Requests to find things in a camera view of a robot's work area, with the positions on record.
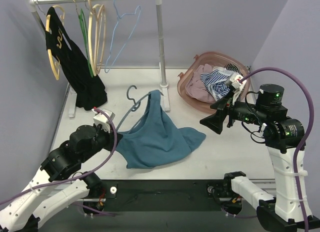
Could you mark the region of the teal tank top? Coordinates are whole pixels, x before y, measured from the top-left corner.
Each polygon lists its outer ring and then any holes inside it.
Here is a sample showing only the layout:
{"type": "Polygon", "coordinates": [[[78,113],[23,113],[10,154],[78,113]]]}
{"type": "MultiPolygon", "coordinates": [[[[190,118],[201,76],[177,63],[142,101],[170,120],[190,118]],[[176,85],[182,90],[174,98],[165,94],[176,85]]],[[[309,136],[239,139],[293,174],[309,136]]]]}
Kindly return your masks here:
{"type": "Polygon", "coordinates": [[[145,112],[128,131],[119,132],[116,151],[128,169],[152,169],[180,161],[194,152],[206,135],[192,127],[177,128],[161,107],[161,93],[150,91],[145,112]]]}

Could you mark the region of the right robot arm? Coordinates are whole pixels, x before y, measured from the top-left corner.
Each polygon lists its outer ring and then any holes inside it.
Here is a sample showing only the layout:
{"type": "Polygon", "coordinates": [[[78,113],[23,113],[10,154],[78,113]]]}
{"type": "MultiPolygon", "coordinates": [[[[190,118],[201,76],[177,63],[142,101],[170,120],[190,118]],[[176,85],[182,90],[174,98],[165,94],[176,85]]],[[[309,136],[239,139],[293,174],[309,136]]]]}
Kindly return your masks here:
{"type": "Polygon", "coordinates": [[[304,170],[305,130],[296,119],[287,116],[282,105],[284,88],[275,84],[263,84],[257,93],[255,104],[233,101],[233,92],[211,105],[216,110],[200,124],[217,134],[235,121],[259,126],[263,144],[267,147],[274,171],[276,195],[273,196],[252,183],[242,172],[228,173],[222,182],[222,191],[228,196],[240,195],[256,209],[257,218],[266,231],[309,231],[319,228],[320,220],[309,208],[304,170]]]}

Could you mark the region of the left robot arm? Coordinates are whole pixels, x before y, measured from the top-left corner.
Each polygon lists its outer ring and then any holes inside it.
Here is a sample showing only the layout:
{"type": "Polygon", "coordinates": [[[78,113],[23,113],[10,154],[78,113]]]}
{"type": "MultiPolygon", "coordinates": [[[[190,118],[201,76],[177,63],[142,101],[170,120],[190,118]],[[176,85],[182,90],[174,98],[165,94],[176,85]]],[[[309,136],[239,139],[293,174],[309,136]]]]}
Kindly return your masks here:
{"type": "Polygon", "coordinates": [[[53,196],[50,193],[58,182],[68,180],[102,149],[113,150],[121,138],[113,131],[104,131],[100,125],[80,126],[69,140],[49,153],[22,195],[0,211],[1,231],[37,231],[73,202],[100,195],[102,181],[94,172],[85,172],[53,196]]]}

